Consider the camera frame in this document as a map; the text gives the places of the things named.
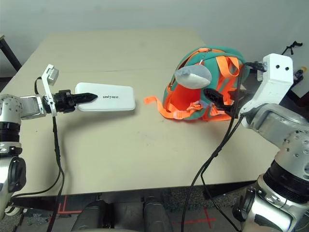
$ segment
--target backpack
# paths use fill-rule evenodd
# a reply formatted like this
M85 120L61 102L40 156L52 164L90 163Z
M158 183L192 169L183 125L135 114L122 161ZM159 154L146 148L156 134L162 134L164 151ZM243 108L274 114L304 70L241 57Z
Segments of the backpack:
M175 74L165 89L163 104L155 96L144 99L145 104L156 101L159 113L165 118L195 120L201 118L210 120L229 120L231 117L224 111L216 109L213 103L204 95L204 89L212 88L223 95L226 105L232 105L233 100L229 91L237 87L241 75L243 82L249 69L240 52L235 49L221 46L199 47L188 53L179 63L176 70L184 66L203 65L211 73L210 84L201 89L190 90L177 83ZM186 102L186 99L195 95L198 101Z

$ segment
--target black cable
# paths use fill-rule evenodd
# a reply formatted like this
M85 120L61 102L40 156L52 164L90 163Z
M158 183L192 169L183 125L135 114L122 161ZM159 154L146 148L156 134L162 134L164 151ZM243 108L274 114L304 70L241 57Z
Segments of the black cable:
M42 77L39 76L39 77L35 80L35 82L34 82L34 93L35 93L35 94L39 94L39 92L38 92L38 87L37 87L37 82L38 82L38 80L42 80Z
M47 192L47 191L51 190L51 189L56 185L56 183L58 182L58 180L59 180L59 178L60 178L60 173L61 173L61 172L60 172L60 170L59 170L57 179L55 180L55 182L52 184L51 187L49 187L49 188L47 188L47 189L45 189L45 190L39 191L39 192L27 192L27 193L17 194L17 195L15 195L15 196L11 197L11 200L13 200L13 199L16 198L16 197L23 197L23 196L29 196L29 195L36 195L36 194L41 194L41 193L44 193L44 192Z
M240 118L239 118L237 124L234 126L234 128L233 128L232 131L230 132L230 134L229 134L227 140L228 140L229 138L232 137L232 135L234 134L234 132L236 131L236 129L238 128L238 126L241 124L241 121L242 121L243 118L244 118L244 116L240 116ZM213 205L216 207L216 209L222 214L223 217L225 217L225 219L234 227L234 229L235 229L236 231L239 232L240 230L237 228L237 226L236 226L236 225L232 222L232 220L221 210L221 208L219 207L219 205L217 204L217 202L212 198L211 194L209 193L209 190L207 189L207 186L206 186L205 181L204 181L204 178L203 178L203 173L205 172L205 170L206 170L206 168L202 171L202 173L201 173L201 175L200 175L200 176L201 176L201 179L202 179L202 182L203 182L203 187L204 187L205 192L206 192L207 195L209 196L210 200L212 201L212 203L213 203Z
M57 161L57 165L58 165L59 170L60 170L61 175L62 175L62 183L61 183L61 187L59 189L58 195L56 196L55 207L54 207L54 211L53 211L52 217L50 219L50 222L48 224L47 232L52 231L52 228L53 228L53 225L54 225L54 222L55 222L55 219L56 219L57 211L58 211L59 198L60 198L62 190L63 190L64 179L65 179L65 175L64 175L63 169L61 167L61 161L60 161L60 148L59 148L59 141L58 141L58 131L57 131L56 117L53 117L53 132L54 132L54 140L55 140L56 161Z
M186 200L185 200L185 203L184 203L184 206L183 206L183 214L182 214L182 221L181 221L181 232L184 231L184 220L185 220L185 213L186 213L186 210L187 210L187 206L188 206L188 203L189 203L189 198L190 198L190 195L192 193L192 190L193 190L193 187L194 187L194 184L198 178L198 176L201 174L201 173L204 173L205 170L208 168L208 166L210 165L210 163L212 162L212 160L218 156L218 153L222 150L223 146L227 143L227 141L231 138L231 136L233 135L233 133L235 132L235 130L237 129L237 127L239 126L239 124L237 125L237 127L234 127L233 129L233 133L230 133L231 131L231 128L233 126L233 123L234 123L234 120L237 116L237 111L238 111L238 101L239 101L239 91L240 91L240 85L241 85L241 75L239 75L239 78L238 78L238 81L237 81L237 91L236 91L236 97L235 97L235 105L233 106L233 114L232 114L232 118L231 118L231 121L229 123L229 126L228 126L228 129L225 133L225 136L223 138L223 140L221 141L221 143L219 144L219 146L216 148L216 150L212 153L212 155L210 156L210 158L202 165L202 167L199 169L199 171L197 172L196 176L194 177L192 183L191 183L191 186L189 188L189 191L187 193L187 196L186 196ZM236 231L240 231L236 226L235 224L222 212L222 210L219 210L219 212L232 224L232 226L236 229Z
M235 127L233 128L232 131L231 128L232 128L232 125L234 123L234 120L237 116L237 113L238 113L238 102L239 102L239 91L240 91L240 85L241 85L241 76L238 78L237 80L237 91L236 91L236 95L235 95L235 103L233 105L233 112L232 112L232 118L231 118L231 122L229 124L229 127L227 129L227 133L225 134L224 138L223 138L223 141L225 141L225 143L232 137L232 135L234 134L234 132L236 131L236 129L238 128L238 126L240 125L242 119L244 118L243 116L240 116L240 119L238 120L237 124L235 125ZM204 172L206 171L206 169L208 168L207 167L204 167L203 171L201 172L200 174L200 177L202 179L202 183L203 183L203 187L204 187L204 190L205 192L208 194L210 200L212 201L213 205L216 207L216 209L221 213L221 215L234 227L234 229L236 231L239 231L239 229L237 228L237 226L232 222L232 220L221 210L221 208L219 207L219 205L216 203L216 201L212 198L212 196L210 195L208 189L207 189L207 186L205 184L205 181L204 181L204 177L203 177L203 174Z

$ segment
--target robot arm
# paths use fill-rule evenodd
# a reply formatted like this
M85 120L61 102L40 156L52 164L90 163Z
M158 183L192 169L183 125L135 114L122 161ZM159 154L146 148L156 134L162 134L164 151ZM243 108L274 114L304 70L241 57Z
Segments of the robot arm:
M42 75L46 96L0 95L0 219L13 193L26 184L26 163L19 157L22 153L19 142L21 120L44 117L46 113L56 116L57 112L72 112L76 104L97 98L91 93L71 94L70 90L51 94L49 85L55 83L57 76L58 70L48 65Z
M292 61L271 54L251 101L240 110L243 126L280 148L254 188L248 188L233 209L243 232L292 232L309 209L309 123L280 105L293 83Z

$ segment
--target table surface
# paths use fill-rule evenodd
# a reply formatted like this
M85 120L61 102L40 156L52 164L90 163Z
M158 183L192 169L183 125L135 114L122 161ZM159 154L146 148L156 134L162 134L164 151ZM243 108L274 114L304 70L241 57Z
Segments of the table surface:
M228 122L163 118L143 98L163 91L178 62L204 45L188 29L131 29L53 33L19 70L3 93L34 93L35 79L48 64L59 69L52 92L79 82L132 86L130 112L58 113L63 194L188 186L221 142ZM39 83L39 92L44 93ZM21 157L27 183L18 193L48 188L55 180L52 118L22 121ZM278 149L242 126L205 172L208 184L255 180ZM56 195L59 185L42 195Z

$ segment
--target white bracket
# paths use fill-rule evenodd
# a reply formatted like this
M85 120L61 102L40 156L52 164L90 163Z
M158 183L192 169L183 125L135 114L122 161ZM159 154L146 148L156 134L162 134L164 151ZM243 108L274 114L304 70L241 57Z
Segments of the white bracket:
M42 82L44 90L47 96L48 105L51 109L52 116L57 116L56 106L53 95L49 89L49 86L53 86L59 75L59 70L55 69L53 65L49 64L42 74Z
M265 56L262 63L266 69L266 72L258 71L262 83L239 114L249 112L265 103L279 104L293 84L293 61L290 57L273 53ZM245 118L242 124L246 128L249 127Z

